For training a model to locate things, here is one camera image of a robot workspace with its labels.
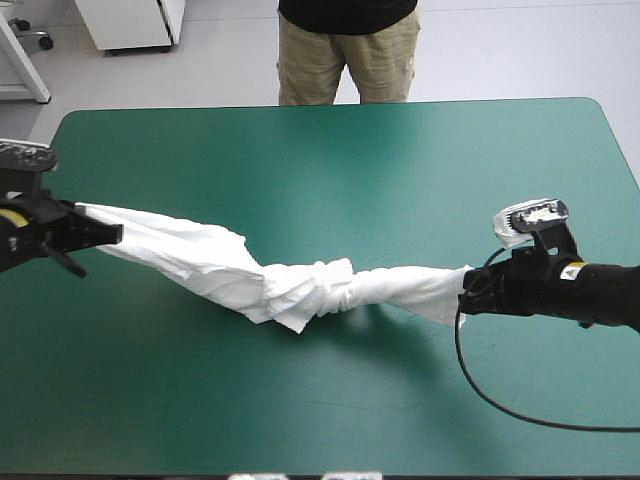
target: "table surface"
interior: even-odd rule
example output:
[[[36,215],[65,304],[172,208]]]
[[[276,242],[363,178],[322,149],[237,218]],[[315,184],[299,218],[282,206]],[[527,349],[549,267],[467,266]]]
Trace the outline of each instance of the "table surface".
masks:
[[[640,198],[589,99],[77,112],[59,198],[225,225],[262,264],[481,264],[492,216],[554,196],[583,257],[637,264]],[[84,280],[3,273],[0,472],[640,473],[640,435],[551,430],[484,404],[452,329],[394,307],[259,326],[97,250]],[[640,424],[638,335],[470,317],[491,395],[557,421]]]

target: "metal frame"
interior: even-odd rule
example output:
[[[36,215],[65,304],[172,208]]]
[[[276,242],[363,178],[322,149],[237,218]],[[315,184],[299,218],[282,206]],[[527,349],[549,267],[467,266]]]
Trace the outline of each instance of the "metal frame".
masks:
[[[48,103],[51,99],[49,90],[2,14],[0,14],[0,48],[9,57],[9,61],[24,82],[24,85],[0,85],[0,100],[35,99],[38,103]]]

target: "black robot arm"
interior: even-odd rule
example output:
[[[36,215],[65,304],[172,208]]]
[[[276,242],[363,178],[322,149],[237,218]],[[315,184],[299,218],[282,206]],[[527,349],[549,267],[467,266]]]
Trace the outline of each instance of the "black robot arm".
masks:
[[[56,166],[46,145],[0,139],[0,272],[49,256],[84,277],[69,252],[121,241],[122,225],[98,222],[42,189],[42,173]]]
[[[496,234],[516,248],[509,260],[471,270],[471,291],[460,297],[469,314],[549,315],[593,324],[627,325],[640,332],[640,267],[586,263],[566,225],[568,210],[558,200],[527,202],[494,218]]]

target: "white cabinet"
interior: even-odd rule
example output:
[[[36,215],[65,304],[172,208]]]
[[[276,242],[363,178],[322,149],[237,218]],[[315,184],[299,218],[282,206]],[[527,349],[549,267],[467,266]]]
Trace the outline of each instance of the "white cabinet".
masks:
[[[186,0],[76,0],[98,50],[170,47],[180,41]]]

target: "crumpled fabric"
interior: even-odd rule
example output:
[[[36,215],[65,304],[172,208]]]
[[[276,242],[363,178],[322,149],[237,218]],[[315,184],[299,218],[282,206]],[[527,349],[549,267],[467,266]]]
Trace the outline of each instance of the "crumpled fabric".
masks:
[[[219,225],[104,205],[76,206],[103,223],[124,225],[122,241],[98,247],[103,252],[153,267],[254,323],[273,319],[297,333],[314,316],[376,303],[453,325],[464,275],[471,269],[408,266],[354,273],[347,258],[261,266],[243,236]]]

